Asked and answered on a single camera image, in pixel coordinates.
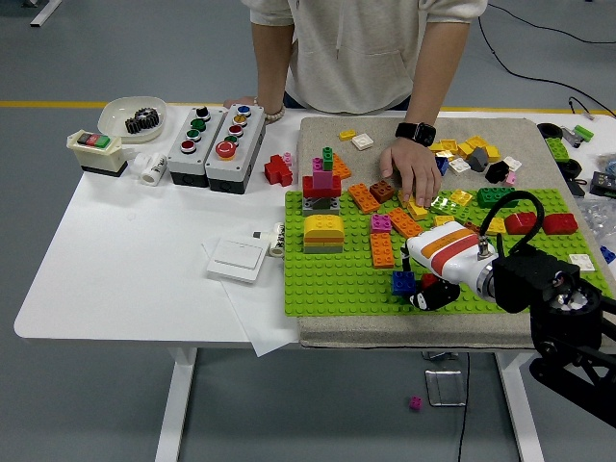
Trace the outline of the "person's left hand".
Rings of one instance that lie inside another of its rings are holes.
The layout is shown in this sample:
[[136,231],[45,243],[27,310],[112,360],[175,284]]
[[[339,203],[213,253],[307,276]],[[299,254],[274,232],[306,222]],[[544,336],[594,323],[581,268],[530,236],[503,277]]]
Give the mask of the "person's left hand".
[[391,177],[395,168],[400,174],[404,199],[413,196],[418,206],[428,206],[442,185],[442,175],[433,153],[414,141],[396,139],[381,152],[379,158],[383,177]]

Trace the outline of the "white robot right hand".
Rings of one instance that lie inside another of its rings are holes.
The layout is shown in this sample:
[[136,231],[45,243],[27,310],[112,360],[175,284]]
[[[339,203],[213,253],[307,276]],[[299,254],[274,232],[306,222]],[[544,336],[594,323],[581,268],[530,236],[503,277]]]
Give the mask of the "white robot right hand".
[[493,302],[493,261],[496,249],[487,238],[449,221],[406,241],[409,257],[439,280],[409,297],[424,311],[435,311],[460,296],[460,286],[468,286],[479,298]]

